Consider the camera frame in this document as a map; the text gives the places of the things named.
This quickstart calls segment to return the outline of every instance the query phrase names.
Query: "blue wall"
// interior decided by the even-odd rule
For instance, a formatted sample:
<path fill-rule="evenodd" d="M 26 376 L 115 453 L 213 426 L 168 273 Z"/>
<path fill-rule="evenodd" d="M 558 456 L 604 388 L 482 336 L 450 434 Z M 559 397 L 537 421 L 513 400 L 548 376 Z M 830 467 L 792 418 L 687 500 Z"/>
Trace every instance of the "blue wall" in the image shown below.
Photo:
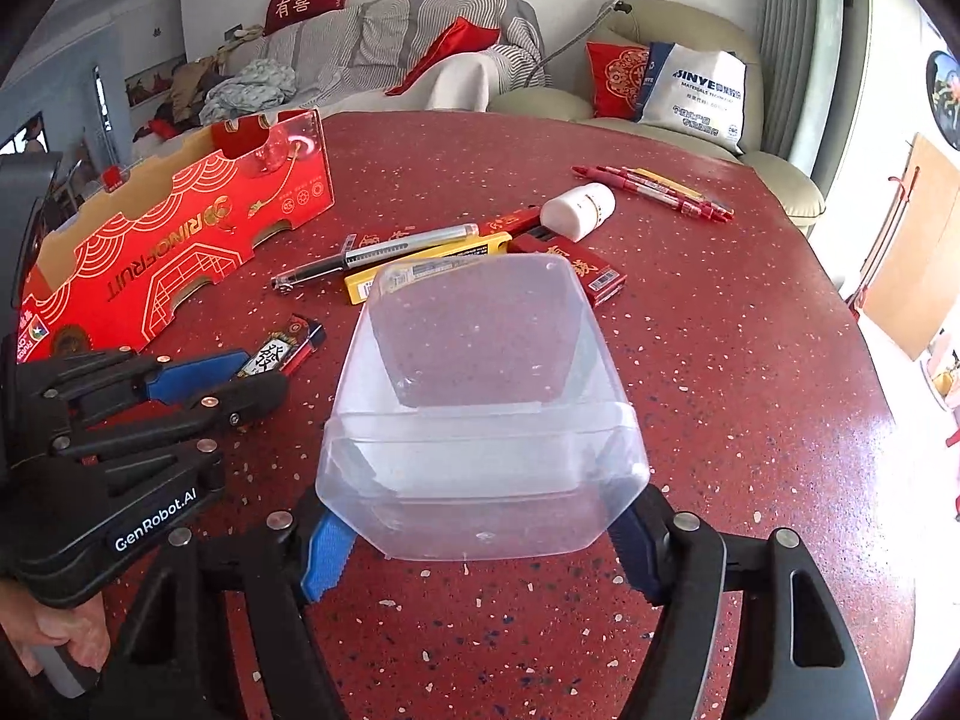
<path fill-rule="evenodd" d="M 30 117 L 42 113 L 47 148 L 64 152 L 61 170 L 72 166 L 74 149 L 84 136 L 97 170 L 104 170 L 112 161 L 102 135 L 100 105 L 93 82 L 93 69 L 97 66 L 107 98 L 113 142 L 120 161 L 128 165 L 133 143 L 130 107 L 120 40 L 112 26 L 67 46 L 0 89 L 0 141 L 6 141 Z"/>

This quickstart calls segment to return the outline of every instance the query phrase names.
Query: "striped blanket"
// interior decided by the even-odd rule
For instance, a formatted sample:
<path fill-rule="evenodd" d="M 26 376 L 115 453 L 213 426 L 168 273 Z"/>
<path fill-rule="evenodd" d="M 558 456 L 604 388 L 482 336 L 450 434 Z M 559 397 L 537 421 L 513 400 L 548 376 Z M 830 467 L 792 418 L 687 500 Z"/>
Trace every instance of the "striped blanket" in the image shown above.
<path fill-rule="evenodd" d="M 523 85 L 544 55 L 536 12 L 524 0 L 377 0 L 287 26 L 239 47 L 236 71 L 254 59 L 272 59 L 296 71 L 296 98 L 324 108 L 350 95 L 401 84 L 430 45 L 458 16 L 499 28 L 483 55 L 498 69 L 499 92 Z M 544 70 L 533 85 L 547 83 Z"/>

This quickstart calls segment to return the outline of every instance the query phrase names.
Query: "white bottle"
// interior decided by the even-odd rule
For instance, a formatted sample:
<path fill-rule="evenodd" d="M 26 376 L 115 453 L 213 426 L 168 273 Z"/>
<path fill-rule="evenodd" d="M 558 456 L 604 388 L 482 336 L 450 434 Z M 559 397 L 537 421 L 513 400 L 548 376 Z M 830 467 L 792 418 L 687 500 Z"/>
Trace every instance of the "white bottle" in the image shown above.
<path fill-rule="evenodd" d="M 541 224 L 577 242 L 602 225 L 614 207 L 616 199 L 610 187 L 587 184 L 546 201 L 541 208 Z"/>

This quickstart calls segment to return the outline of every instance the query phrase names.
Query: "white floor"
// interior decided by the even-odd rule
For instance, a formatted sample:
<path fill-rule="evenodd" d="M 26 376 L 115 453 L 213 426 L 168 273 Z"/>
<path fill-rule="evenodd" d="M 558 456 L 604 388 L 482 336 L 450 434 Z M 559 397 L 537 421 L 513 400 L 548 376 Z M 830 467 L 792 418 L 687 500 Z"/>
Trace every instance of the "white floor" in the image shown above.
<path fill-rule="evenodd" d="M 944 445 L 956 423 L 930 394 L 919 365 L 867 317 L 860 320 L 860 331 L 904 442 L 904 461 L 914 469 L 905 499 L 916 527 L 911 549 L 916 555 L 917 616 L 904 691 L 892 716 L 910 720 L 960 649 L 960 522 L 954 519 L 960 445 Z"/>

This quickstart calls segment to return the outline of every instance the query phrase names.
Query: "sofa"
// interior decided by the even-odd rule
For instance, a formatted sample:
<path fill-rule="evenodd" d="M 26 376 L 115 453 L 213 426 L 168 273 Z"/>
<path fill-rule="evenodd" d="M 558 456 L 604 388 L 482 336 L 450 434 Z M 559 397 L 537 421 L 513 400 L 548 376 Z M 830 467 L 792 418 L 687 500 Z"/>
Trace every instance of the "sofa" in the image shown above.
<path fill-rule="evenodd" d="M 817 186 L 796 167 L 784 159 L 760 150 L 763 134 L 763 70 L 760 51 L 754 41 L 740 28 L 726 19 L 689 5 L 669 0 L 624 0 L 632 5 L 631 13 L 613 11 L 590 35 L 597 43 L 617 45 L 649 45 L 654 42 L 679 43 L 694 50 L 733 52 L 747 66 L 744 100 L 744 127 L 739 158 L 723 146 L 704 141 L 692 135 L 673 132 L 648 124 L 636 124 L 627 119 L 594 118 L 593 78 L 584 52 L 575 81 L 577 94 L 547 87 L 517 89 L 493 98 L 488 112 L 561 119 L 565 122 L 603 127 L 685 148 L 703 156 L 728 162 L 739 161 L 757 172 L 760 180 L 771 191 L 786 214 L 803 233 L 808 233 L 826 204 Z"/>

